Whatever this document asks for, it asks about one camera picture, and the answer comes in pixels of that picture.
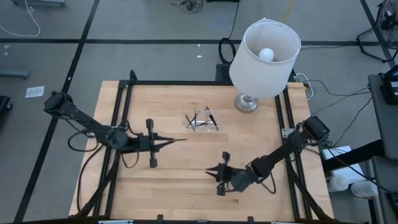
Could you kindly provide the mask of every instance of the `white lampshade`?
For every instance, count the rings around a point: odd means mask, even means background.
[[[266,48],[274,52],[273,61],[258,57]],[[234,86],[254,98],[278,95],[286,87],[300,48],[300,38],[289,26],[265,18],[256,22],[244,33],[229,69]]]

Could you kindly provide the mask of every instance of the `table lamp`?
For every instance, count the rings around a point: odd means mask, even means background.
[[[250,113],[257,108],[258,98],[281,93],[300,48],[299,36],[283,23],[264,18],[251,25],[229,69],[233,85],[240,91],[235,107]]]

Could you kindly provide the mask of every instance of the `white cable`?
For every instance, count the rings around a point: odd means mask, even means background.
[[[309,98],[307,98],[307,100],[311,100],[312,97],[313,97],[313,90],[312,90],[312,86],[311,86],[310,81],[308,80],[308,78],[307,78],[303,73],[297,73],[296,76],[297,76],[297,75],[302,75],[302,76],[304,76],[305,81],[307,81],[308,86],[310,87],[310,91],[311,91],[311,96],[310,96]]]
[[[40,29],[40,26],[37,24],[36,20],[33,18],[32,13],[30,12],[29,7],[27,6],[27,0],[25,0],[25,6],[26,6],[26,9],[27,9],[27,12],[29,13],[29,15],[30,15],[30,17],[32,18],[33,22],[34,22],[34,23],[36,24],[36,26],[37,26],[38,31],[37,31],[37,34],[36,34],[36,35],[15,34],[15,33],[13,33],[13,32],[9,32],[9,31],[6,30],[5,28],[3,28],[2,25],[0,25],[0,28],[1,28],[4,32],[6,32],[6,33],[8,33],[8,34],[11,34],[11,35],[14,35],[14,36],[17,36],[17,37],[38,37],[38,36],[40,35],[40,32],[41,32],[42,30]]]

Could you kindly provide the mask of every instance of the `table leg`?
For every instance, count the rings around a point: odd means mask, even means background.
[[[374,207],[373,199],[369,199],[368,204],[369,204],[369,211],[371,213],[372,224],[378,224],[376,216],[376,208]]]
[[[322,161],[323,171],[328,172],[331,170],[339,169],[345,167],[339,160],[345,162],[348,165],[357,164],[359,162],[370,160],[373,156],[383,156],[384,149],[381,139],[374,142],[370,142],[364,146],[357,149],[353,149],[350,152],[346,152],[336,157],[326,159]]]

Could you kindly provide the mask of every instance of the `light bulb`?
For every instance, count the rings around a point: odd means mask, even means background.
[[[274,51],[269,48],[264,48],[260,51],[259,58],[271,62],[274,59]]]

